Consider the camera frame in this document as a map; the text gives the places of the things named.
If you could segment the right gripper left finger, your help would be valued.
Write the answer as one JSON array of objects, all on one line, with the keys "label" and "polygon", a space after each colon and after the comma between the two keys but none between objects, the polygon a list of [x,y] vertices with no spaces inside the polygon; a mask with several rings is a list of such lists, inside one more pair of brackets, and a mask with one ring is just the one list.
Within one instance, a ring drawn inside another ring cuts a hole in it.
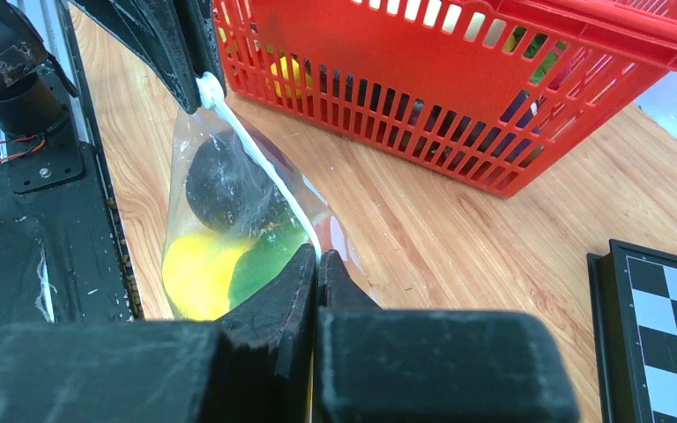
[{"label": "right gripper left finger", "polygon": [[316,252],[213,322],[0,330],[0,422],[305,422]]}]

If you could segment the clear polka dot zip bag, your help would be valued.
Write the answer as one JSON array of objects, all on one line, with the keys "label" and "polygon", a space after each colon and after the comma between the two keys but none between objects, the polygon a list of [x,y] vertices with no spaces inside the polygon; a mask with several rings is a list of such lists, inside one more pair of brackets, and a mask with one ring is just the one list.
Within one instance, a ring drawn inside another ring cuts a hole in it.
[{"label": "clear polka dot zip bag", "polygon": [[228,106],[206,72],[177,116],[161,276],[178,319],[212,321],[277,277],[297,249],[361,262],[342,222],[298,167]]}]

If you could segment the red plastic shopping basket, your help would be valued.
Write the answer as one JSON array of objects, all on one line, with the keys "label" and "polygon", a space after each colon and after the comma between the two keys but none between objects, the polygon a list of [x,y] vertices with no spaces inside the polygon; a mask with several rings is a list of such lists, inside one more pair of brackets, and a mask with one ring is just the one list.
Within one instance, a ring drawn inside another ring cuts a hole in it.
[{"label": "red plastic shopping basket", "polygon": [[215,1],[241,96],[512,197],[677,72],[677,1]]}]

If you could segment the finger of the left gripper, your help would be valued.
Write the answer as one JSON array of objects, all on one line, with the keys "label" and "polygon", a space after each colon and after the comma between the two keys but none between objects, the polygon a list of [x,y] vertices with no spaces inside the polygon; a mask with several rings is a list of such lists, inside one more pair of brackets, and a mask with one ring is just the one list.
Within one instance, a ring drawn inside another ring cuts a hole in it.
[{"label": "finger of the left gripper", "polygon": [[183,111],[200,106],[202,3],[76,0],[73,4],[146,63]]},{"label": "finger of the left gripper", "polygon": [[214,25],[212,0],[190,1],[190,16],[193,20],[191,59],[197,75],[211,72],[226,92],[226,80],[218,45],[218,32]]}]

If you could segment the green chili pepper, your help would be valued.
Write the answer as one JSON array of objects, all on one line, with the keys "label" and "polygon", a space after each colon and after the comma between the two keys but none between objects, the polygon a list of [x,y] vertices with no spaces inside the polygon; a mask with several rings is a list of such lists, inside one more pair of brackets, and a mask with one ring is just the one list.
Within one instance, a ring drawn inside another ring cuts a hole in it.
[{"label": "green chili pepper", "polygon": [[242,304],[276,278],[307,239],[299,223],[283,223],[264,232],[234,267],[228,290],[230,309]]}]

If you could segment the yellow bell pepper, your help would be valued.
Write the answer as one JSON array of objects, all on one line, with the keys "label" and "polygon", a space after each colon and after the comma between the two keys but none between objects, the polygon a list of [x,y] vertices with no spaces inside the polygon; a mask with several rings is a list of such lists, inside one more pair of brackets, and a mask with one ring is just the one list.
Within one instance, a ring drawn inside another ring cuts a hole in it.
[{"label": "yellow bell pepper", "polygon": [[235,266],[254,244],[250,238],[232,239],[208,230],[173,241],[163,259],[162,282],[177,313],[212,321],[228,312]]}]

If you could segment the black white chessboard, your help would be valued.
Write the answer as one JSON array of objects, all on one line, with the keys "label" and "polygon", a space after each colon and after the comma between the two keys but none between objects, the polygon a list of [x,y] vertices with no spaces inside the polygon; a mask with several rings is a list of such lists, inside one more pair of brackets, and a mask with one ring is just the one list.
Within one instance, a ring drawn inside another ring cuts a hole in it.
[{"label": "black white chessboard", "polygon": [[677,422],[677,256],[611,240],[587,268],[603,420]]}]

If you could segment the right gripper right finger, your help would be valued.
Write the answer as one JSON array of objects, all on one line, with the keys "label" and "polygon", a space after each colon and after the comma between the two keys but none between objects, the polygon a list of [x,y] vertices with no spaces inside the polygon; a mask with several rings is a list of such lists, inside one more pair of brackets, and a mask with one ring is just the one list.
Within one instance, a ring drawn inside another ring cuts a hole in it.
[{"label": "right gripper right finger", "polygon": [[321,422],[576,422],[577,395],[537,317],[382,308],[340,254],[317,270]]}]

